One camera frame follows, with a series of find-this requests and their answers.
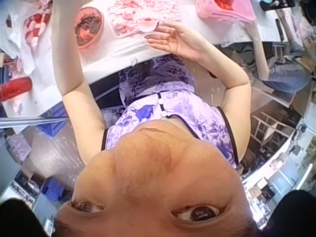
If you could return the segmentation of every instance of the pink container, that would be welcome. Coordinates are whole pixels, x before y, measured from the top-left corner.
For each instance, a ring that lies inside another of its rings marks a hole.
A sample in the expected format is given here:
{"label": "pink container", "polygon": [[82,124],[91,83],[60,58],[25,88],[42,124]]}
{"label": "pink container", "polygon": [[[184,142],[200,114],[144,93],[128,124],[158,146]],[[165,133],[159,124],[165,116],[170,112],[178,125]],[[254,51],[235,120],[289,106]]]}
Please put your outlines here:
{"label": "pink container", "polygon": [[232,11],[220,8],[215,0],[196,0],[196,10],[200,18],[216,18],[227,22],[252,22],[256,19],[251,0],[234,0]]}

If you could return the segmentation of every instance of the red bowl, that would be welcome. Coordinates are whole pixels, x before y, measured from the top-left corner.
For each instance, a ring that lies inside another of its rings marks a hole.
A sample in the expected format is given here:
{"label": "red bowl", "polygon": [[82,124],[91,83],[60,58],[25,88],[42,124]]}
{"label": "red bowl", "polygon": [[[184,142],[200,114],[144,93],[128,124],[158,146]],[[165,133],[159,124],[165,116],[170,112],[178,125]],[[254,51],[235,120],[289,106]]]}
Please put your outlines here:
{"label": "red bowl", "polygon": [[88,41],[84,45],[78,45],[78,49],[84,49],[84,48],[88,48],[88,47],[94,45],[100,39],[102,32],[103,32],[104,16],[98,9],[96,9],[94,7],[84,7],[84,8],[81,8],[79,10],[79,12],[75,18],[74,29],[76,30],[77,26],[81,23],[81,21],[88,16],[95,16],[95,17],[101,19],[101,27],[100,27],[99,31],[96,34],[94,34],[93,39],[91,39],[90,41]]}

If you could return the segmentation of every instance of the table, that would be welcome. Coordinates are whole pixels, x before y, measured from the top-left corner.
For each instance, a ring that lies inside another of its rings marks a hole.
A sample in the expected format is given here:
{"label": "table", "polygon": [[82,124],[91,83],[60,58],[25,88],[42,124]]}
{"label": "table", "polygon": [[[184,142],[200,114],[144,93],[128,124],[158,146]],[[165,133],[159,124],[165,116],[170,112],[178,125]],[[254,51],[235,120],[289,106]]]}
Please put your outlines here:
{"label": "table", "polygon": [[[277,30],[275,11],[264,12],[259,6],[260,0],[252,0],[257,16],[258,28],[262,41],[280,42]],[[181,0],[188,12],[188,17],[182,22],[200,32],[213,44],[248,42],[251,41],[243,26],[240,24],[228,25],[214,19],[202,20],[195,10],[194,0]],[[88,5],[98,8],[105,13],[109,1],[94,0]],[[36,69],[31,74],[33,90],[21,95],[22,110],[16,113],[13,110],[13,100],[3,104],[9,118],[35,118],[62,101],[56,87],[52,65],[51,28],[48,26],[37,50],[34,52]],[[164,52],[151,49],[143,38],[143,34],[136,34],[124,39],[116,39],[105,24],[104,33],[98,44],[86,52],[80,52],[84,76],[89,84],[131,66],[133,61],[138,63],[164,55]],[[24,127],[14,128],[16,133]]]}

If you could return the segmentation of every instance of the light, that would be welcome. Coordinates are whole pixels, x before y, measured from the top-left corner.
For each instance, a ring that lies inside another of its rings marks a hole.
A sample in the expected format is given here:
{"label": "light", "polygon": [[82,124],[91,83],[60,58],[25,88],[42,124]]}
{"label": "light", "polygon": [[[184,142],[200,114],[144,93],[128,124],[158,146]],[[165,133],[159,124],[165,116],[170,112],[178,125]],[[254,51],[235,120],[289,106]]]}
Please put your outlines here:
{"label": "light", "polygon": [[301,189],[302,185],[304,184],[304,182],[305,182],[306,179],[307,179],[307,176],[310,174],[310,171],[312,170],[312,168],[313,168],[313,164],[310,164],[310,166],[308,166],[308,169],[306,170],[306,173],[304,174],[302,180],[301,180],[300,183],[297,185],[296,190]]}

